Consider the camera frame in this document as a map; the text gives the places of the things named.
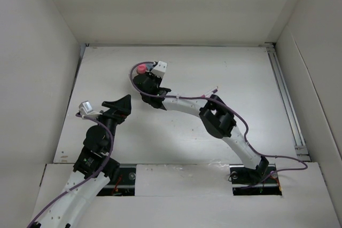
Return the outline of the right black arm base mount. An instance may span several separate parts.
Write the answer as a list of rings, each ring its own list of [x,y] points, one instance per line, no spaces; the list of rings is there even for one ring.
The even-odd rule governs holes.
[[[228,181],[232,184],[234,196],[259,196],[259,195],[282,195],[282,189],[276,175],[268,177],[276,171],[276,166],[271,164],[264,175],[259,177],[254,170],[249,170],[243,165],[231,165]]]

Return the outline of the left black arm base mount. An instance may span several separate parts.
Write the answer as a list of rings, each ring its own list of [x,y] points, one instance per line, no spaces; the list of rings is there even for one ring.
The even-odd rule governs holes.
[[[136,167],[136,164],[121,165],[118,178],[101,189],[97,196],[134,196]]]

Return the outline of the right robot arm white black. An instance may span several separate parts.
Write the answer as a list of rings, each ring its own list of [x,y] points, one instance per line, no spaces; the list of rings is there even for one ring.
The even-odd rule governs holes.
[[[141,94],[142,101],[153,108],[178,111],[200,118],[206,131],[223,140],[241,159],[248,178],[259,182],[265,178],[269,161],[256,153],[240,132],[234,113],[215,94],[209,97],[182,97],[171,95],[171,89],[160,86],[162,78],[152,72],[130,75],[133,87]]]

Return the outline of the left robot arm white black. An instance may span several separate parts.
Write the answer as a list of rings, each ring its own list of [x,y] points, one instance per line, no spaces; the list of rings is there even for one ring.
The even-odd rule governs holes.
[[[94,122],[62,192],[49,202],[28,227],[76,227],[96,195],[119,179],[120,164],[111,158],[116,128],[131,114],[131,96],[104,101],[106,111],[96,112],[90,103],[79,105],[76,117]]]

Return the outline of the pink glue bottle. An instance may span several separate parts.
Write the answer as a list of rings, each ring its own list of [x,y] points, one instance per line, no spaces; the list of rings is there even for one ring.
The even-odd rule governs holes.
[[[146,64],[141,64],[141,65],[138,65],[137,68],[136,68],[136,73],[137,74],[144,74],[147,72],[147,66]]]

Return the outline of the pink capped white pen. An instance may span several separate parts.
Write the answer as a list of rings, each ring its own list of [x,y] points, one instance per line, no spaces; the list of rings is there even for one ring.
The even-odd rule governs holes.
[[[210,89],[209,91],[205,92],[205,93],[202,95],[202,97],[203,97],[203,98],[208,98],[208,97],[210,97],[211,95],[213,95],[213,94],[215,94],[215,93],[218,92],[218,88],[219,88],[219,87],[216,86],[216,87]]]

